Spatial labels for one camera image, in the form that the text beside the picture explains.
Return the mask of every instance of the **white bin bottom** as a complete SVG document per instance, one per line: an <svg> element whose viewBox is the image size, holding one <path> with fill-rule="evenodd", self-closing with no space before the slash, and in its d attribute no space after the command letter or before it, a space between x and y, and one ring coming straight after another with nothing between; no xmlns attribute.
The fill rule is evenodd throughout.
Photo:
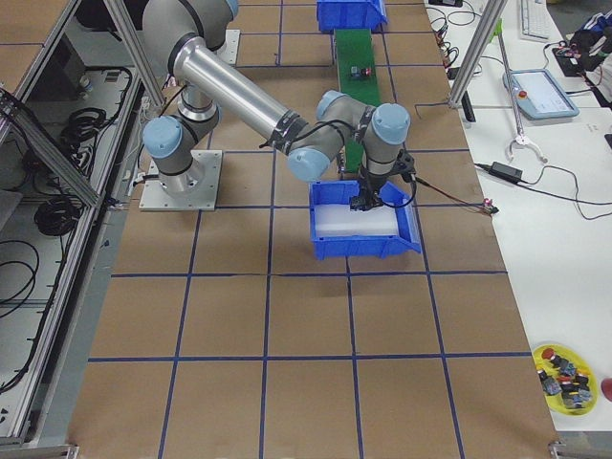
<svg viewBox="0 0 612 459"><path fill-rule="evenodd" d="M317 237L399 236L393 208L373 208L366 212L351 210L348 205L315 206Z"/></svg>

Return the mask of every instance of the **yellow bowl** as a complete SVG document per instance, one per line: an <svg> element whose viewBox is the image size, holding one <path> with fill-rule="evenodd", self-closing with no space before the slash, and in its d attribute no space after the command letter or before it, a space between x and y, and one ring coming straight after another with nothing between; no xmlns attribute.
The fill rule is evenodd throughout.
<svg viewBox="0 0 612 459"><path fill-rule="evenodd" d="M576 368L580 368L588 372L589 383L587 385L591 390L592 399L589 402L584 403L583 408L568 409L567 407L565 407L565 404L563 404L563 400L561 399L560 393L557 395L546 395L546 403L548 404L548 407L558 413L567 414L569 416L580 416L588 413L591 409L593 409L593 406L595 406L598 397L597 380L595 379L595 375L593 375L593 371L591 371L591 368L589 367L589 365L586 364L582 357L580 357L578 354L568 349L567 347L561 346L560 344L544 344L539 346L534 351L534 362L535 366L543 368L548 374L548 376L552 376L555 379L560 376L558 369L556 369L550 363L550 361L542 358L542 352L544 352L544 350L549 347L551 347L555 351L555 354L573 363Z"/></svg>

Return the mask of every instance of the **yellow bowl of toys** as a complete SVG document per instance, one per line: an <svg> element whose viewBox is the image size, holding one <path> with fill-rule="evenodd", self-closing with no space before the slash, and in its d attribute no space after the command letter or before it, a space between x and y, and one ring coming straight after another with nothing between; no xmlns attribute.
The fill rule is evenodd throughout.
<svg viewBox="0 0 612 459"><path fill-rule="evenodd" d="M598 397L598 386L583 358L560 344L544 344L534 361L549 408L569 416L588 413Z"/></svg>

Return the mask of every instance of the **blue joint cap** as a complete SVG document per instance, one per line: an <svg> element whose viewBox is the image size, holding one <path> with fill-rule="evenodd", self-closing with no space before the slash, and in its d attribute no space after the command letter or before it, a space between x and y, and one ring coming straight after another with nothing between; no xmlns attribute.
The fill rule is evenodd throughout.
<svg viewBox="0 0 612 459"><path fill-rule="evenodd" d="M329 106L336 100L337 98L341 98L346 96L344 93L339 93L338 91L328 91L326 92L321 101L317 106L317 121L321 121L325 116L325 112L329 108Z"/></svg>
<svg viewBox="0 0 612 459"><path fill-rule="evenodd" d="M142 142L149 154L157 160L167 158L181 144L183 128L172 117L159 117L146 124L142 131Z"/></svg>
<svg viewBox="0 0 612 459"><path fill-rule="evenodd" d="M329 167L327 156L314 148L303 146L289 154L289 169L302 182L316 182Z"/></svg>
<svg viewBox="0 0 612 459"><path fill-rule="evenodd" d="M235 19L238 15L238 0L226 0L226 3L231 10L231 18Z"/></svg>
<svg viewBox="0 0 612 459"><path fill-rule="evenodd" d="M384 103L374 111L372 127L383 142L399 145L408 135L410 115L402 105Z"/></svg>

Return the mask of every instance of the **red object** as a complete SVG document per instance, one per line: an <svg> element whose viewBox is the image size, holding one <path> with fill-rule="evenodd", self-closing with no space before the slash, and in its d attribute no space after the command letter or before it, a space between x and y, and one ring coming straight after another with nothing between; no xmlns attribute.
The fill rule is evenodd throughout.
<svg viewBox="0 0 612 459"><path fill-rule="evenodd" d="M542 351L542 358L549 361L552 357L555 356L555 349L552 347L547 347Z"/></svg>
<svg viewBox="0 0 612 459"><path fill-rule="evenodd" d="M603 397L612 402L612 378L606 378L601 382L601 393Z"/></svg>

